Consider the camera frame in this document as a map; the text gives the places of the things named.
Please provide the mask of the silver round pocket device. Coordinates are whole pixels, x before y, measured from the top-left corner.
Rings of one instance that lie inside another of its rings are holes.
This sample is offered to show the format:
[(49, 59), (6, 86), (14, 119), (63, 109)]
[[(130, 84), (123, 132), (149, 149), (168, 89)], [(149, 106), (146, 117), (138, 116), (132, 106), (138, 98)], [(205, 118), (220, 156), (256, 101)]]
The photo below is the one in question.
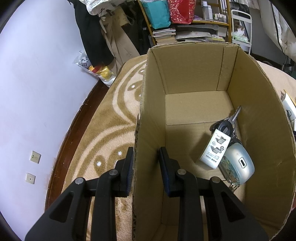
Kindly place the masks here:
[(218, 167), (224, 178), (232, 186), (241, 186), (255, 172), (251, 157), (240, 143), (233, 143), (226, 149)]

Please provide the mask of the white power adapter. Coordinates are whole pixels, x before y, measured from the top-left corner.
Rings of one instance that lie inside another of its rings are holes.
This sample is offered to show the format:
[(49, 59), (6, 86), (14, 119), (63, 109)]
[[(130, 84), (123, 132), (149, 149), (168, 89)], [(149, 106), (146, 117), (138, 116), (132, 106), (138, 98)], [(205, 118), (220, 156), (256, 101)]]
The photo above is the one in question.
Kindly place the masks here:
[(210, 169), (216, 169), (221, 162), (231, 137), (220, 130), (215, 130), (199, 160)]

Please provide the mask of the black key bunch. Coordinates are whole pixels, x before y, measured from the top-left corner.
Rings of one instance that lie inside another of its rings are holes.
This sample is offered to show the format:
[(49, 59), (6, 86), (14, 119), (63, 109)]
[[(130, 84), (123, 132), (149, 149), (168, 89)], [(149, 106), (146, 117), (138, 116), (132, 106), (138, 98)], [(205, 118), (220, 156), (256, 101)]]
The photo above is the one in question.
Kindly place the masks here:
[[(231, 140), (228, 145), (230, 147), (231, 145), (235, 143), (242, 144), (241, 140), (238, 138), (236, 133), (236, 119), (238, 117), (238, 114), (241, 111), (241, 106), (238, 106), (235, 113), (223, 120), (220, 120), (210, 127), (210, 131), (214, 133), (215, 130), (219, 130), (223, 132), (224, 134), (230, 136)], [(230, 184), (229, 189), (234, 193), (239, 187), (240, 184), (238, 183), (238, 180), (234, 178), (234, 181), (231, 180), (231, 170), (230, 170), (230, 162), (222, 160), (222, 164), (219, 165), (219, 169), (224, 176), (225, 180)]]

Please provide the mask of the cardboard box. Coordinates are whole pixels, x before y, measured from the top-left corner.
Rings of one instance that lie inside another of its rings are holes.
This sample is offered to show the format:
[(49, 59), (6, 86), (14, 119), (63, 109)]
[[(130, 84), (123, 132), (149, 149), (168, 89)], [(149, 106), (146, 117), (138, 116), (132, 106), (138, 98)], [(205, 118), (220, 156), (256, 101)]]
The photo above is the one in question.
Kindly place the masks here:
[(164, 192), (157, 152), (209, 179), (201, 167), (210, 126), (241, 107), (236, 131), (255, 166), (237, 191), (269, 238), (281, 231), (295, 197), (295, 139), (271, 74), (239, 46), (178, 43), (151, 48), (135, 139), (134, 240), (176, 240), (179, 201)]

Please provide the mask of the plastic snack bag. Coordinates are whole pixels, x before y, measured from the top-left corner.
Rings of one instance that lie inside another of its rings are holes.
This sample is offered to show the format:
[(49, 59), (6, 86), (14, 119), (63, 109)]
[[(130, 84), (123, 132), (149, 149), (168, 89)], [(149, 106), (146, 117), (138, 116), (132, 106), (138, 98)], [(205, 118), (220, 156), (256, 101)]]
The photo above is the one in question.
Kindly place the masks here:
[(101, 80), (107, 87), (111, 87), (116, 76), (114, 73), (105, 65), (92, 66), (88, 56), (84, 51), (80, 51), (78, 56), (74, 60), (74, 64), (79, 66), (82, 70), (95, 78)]

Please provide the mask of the black hanging coat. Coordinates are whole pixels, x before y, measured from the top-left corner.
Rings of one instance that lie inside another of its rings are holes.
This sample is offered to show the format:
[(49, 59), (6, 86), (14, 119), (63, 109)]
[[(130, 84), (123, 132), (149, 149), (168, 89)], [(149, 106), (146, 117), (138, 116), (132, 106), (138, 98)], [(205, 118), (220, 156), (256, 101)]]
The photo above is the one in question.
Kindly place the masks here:
[(92, 66), (109, 65), (114, 60), (106, 40), (101, 32), (100, 18), (90, 15), (81, 1), (69, 1), (73, 4), (76, 24), (86, 55)]

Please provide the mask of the stack of books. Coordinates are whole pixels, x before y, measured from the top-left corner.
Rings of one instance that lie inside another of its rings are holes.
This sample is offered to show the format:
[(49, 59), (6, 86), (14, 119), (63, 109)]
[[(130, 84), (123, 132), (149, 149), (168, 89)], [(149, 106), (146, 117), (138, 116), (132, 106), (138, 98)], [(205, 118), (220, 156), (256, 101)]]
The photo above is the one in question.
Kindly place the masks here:
[(176, 42), (225, 42), (227, 27), (214, 24), (171, 25), (154, 30), (152, 37), (157, 45)]

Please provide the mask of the wooden bookshelf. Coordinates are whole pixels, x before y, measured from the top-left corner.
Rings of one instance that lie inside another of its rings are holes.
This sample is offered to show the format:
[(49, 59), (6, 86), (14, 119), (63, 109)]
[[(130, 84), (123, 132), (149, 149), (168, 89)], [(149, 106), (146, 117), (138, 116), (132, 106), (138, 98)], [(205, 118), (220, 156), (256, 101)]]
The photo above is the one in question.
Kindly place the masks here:
[(230, 1), (138, 1), (151, 45), (231, 42)]

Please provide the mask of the cream office chair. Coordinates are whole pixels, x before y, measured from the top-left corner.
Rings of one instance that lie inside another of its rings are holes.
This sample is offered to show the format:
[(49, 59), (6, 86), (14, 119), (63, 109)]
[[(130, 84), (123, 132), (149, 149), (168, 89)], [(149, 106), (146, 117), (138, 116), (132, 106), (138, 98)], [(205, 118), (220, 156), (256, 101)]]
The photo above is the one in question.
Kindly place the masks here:
[(288, 23), (268, 0), (258, 0), (261, 22), (265, 33), (274, 44), (295, 62), (295, 35)]

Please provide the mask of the white utility cart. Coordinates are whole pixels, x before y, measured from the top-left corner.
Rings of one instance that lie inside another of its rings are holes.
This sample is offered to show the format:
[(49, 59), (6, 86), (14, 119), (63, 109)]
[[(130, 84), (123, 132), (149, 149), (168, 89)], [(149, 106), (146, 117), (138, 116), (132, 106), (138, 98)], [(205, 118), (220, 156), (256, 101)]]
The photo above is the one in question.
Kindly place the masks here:
[(252, 17), (250, 14), (237, 10), (231, 10), (232, 43), (238, 44), (250, 55), (252, 47)]

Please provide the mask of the beige tote bag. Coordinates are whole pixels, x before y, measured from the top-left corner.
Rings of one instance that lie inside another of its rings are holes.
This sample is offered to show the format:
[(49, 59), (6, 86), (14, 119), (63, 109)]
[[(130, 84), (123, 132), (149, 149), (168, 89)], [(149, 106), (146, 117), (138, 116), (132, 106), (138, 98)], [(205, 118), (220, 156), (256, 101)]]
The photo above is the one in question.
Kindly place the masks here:
[(114, 16), (104, 15), (100, 19), (100, 25), (102, 35), (107, 43), (107, 49), (113, 57), (108, 66), (113, 73), (117, 74), (121, 66), (126, 61), (138, 57), (139, 52)]

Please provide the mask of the red patterned bag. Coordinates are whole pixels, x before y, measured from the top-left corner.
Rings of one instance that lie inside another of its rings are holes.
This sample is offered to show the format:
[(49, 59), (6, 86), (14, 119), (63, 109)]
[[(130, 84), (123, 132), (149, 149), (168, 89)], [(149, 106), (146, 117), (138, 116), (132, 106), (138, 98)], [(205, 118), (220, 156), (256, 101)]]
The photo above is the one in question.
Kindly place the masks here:
[(167, 0), (174, 24), (190, 24), (194, 18), (195, 0)]

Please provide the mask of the white puffer jacket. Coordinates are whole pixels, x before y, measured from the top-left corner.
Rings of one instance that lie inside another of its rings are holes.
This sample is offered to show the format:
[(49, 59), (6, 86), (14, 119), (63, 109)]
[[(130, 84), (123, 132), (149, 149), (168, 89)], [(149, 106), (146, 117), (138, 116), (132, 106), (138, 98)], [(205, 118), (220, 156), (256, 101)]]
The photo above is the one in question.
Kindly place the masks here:
[(133, 0), (79, 0), (86, 6), (88, 13), (92, 16), (105, 15), (108, 11), (115, 11), (119, 6), (133, 3)]

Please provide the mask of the teal bag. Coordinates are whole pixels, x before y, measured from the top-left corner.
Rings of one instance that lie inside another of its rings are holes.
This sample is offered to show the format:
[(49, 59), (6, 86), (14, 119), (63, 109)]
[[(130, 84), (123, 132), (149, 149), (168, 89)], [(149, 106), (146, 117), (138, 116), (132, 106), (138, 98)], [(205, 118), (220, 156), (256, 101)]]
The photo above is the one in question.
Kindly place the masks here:
[(154, 29), (170, 26), (170, 12), (167, 1), (140, 1)]

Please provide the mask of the lower wall socket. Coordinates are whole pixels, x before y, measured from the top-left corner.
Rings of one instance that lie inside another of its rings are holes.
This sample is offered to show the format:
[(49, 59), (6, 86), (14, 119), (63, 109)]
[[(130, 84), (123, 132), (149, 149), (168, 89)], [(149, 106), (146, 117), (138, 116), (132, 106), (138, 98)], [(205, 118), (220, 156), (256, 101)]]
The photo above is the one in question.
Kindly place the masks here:
[(31, 174), (31, 173), (26, 173), (26, 177), (25, 177), (25, 181), (34, 185), (35, 183), (35, 180), (36, 180), (36, 176)]

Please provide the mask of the wall socket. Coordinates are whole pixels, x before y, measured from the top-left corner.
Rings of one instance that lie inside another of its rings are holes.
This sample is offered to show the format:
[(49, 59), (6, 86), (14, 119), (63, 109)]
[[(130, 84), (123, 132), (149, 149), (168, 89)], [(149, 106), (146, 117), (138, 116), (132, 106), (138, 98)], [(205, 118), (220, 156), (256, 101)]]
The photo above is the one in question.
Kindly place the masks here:
[(36, 176), (31, 174), (31, 173), (26, 173), (26, 177), (25, 177), (25, 181), (34, 185), (35, 183), (35, 180), (36, 180)]
[(41, 159), (41, 154), (39, 154), (35, 151), (32, 151), (31, 156), (30, 156), (30, 161), (39, 164), (40, 159)]

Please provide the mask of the upper wall socket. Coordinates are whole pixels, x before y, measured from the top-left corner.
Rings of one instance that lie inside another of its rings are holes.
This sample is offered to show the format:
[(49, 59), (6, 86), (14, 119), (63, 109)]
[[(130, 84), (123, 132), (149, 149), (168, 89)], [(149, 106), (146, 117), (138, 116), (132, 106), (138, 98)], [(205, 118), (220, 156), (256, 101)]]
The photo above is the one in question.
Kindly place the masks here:
[(30, 156), (30, 161), (39, 164), (40, 159), (41, 159), (41, 154), (39, 154), (35, 151), (32, 151), (31, 156)]

